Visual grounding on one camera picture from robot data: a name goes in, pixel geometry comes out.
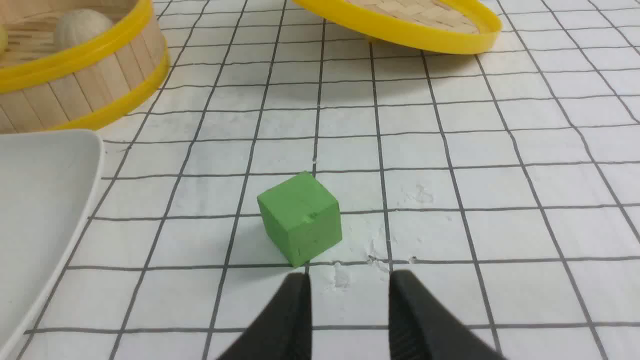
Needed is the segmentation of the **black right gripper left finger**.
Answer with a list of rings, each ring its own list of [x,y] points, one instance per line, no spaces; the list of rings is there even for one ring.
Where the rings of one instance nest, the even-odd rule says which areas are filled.
[[[220,360],[310,360],[313,301],[310,276],[288,274],[270,302]]]

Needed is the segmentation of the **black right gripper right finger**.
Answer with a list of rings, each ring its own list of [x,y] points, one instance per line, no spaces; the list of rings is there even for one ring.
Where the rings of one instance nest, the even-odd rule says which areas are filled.
[[[390,274],[391,360],[503,360],[471,332],[409,270]]]

